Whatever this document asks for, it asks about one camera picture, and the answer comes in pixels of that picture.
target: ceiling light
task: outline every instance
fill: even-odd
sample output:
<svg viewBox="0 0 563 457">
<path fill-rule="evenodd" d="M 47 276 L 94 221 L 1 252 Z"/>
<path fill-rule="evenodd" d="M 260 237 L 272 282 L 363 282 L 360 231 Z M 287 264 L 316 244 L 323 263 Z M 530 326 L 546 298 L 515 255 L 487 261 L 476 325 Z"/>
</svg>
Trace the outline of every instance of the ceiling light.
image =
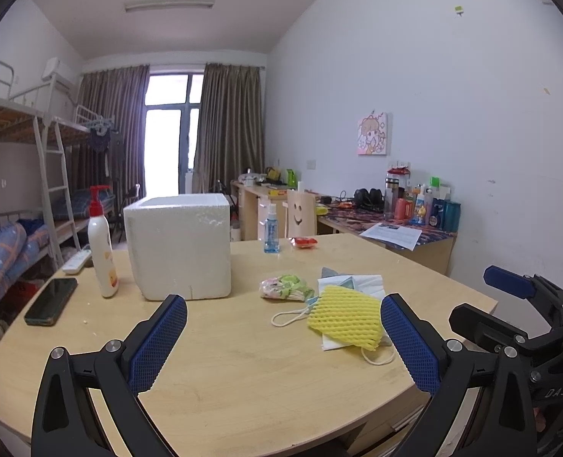
<svg viewBox="0 0 563 457">
<path fill-rule="evenodd" d="M 165 10 L 168 8 L 212 8 L 215 0 L 146 0 L 125 3 L 125 12 L 142 10 Z"/>
</svg>

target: headphones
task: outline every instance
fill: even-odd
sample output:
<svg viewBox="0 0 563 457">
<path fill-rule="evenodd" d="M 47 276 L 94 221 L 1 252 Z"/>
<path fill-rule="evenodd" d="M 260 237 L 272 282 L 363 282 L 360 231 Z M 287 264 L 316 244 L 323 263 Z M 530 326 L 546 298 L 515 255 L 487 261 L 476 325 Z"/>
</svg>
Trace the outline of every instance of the headphones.
<svg viewBox="0 0 563 457">
<path fill-rule="evenodd" d="M 358 189 L 353 194 L 353 205 L 356 208 L 372 208 L 383 204 L 383 193 L 380 189 Z"/>
</svg>

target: blue quilt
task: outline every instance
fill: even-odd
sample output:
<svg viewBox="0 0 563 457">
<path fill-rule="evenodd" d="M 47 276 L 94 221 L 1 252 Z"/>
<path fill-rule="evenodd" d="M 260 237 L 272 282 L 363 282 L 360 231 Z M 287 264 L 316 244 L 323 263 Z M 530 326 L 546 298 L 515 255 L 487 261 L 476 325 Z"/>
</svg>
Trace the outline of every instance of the blue quilt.
<svg viewBox="0 0 563 457">
<path fill-rule="evenodd" d="M 0 299 L 36 263 L 40 249 L 48 242 L 49 232 L 44 225 L 29 237 L 21 224 L 10 224 L 0 229 Z"/>
<path fill-rule="evenodd" d="M 99 200 L 104 207 L 104 214 L 109 213 L 115 208 L 115 195 L 111 189 L 100 189 Z M 91 191 L 89 189 L 75 190 L 70 196 L 72 213 L 76 220 L 83 220 L 89 217 L 89 205 L 91 204 Z M 55 220 L 67 220 L 66 198 L 62 197 L 51 204 L 53 218 Z"/>
</svg>

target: styrofoam box lid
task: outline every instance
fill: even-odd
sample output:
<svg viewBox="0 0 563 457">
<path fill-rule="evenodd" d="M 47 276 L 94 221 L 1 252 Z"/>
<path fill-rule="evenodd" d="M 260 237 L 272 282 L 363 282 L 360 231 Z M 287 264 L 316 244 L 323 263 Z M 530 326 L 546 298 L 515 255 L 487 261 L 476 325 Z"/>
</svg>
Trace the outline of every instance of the styrofoam box lid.
<svg viewBox="0 0 563 457">
<path fill-rule="evenodd" d="M 124 211 L 147 208 L 177 208 L 177 207 L 229 207 L 228 200 L 223 194 L 180 194 L 169 197 L 150 197 L 127 206 Z"/>
</svg>

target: textured blue finger pad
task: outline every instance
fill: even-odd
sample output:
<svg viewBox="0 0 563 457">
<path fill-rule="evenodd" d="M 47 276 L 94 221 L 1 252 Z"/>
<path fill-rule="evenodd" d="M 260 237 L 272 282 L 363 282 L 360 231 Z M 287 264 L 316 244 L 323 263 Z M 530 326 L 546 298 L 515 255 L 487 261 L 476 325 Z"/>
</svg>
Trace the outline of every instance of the textured blue finger pad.
<svg viewBox="0 0 563 457">
<path fill-rule="evenodd" d="M 127 383 L 134 395 L 152 388 L 187 318 L 186 301 L 178 296 L 130 361 Z"/>
<path fill-rule="evenodd" d="M 440 388 L 438 359 L 390 296 L 383 299 L 381 321 L 416 387 L 435 395 Z"/>
<path fill-rule="evenodd" d="M 489 266 L 486 269 L 484 282 L 518 299 L 530 299 L 535 295 L 535 288 L 529 279 L 497 266 Z"/>
</svg>

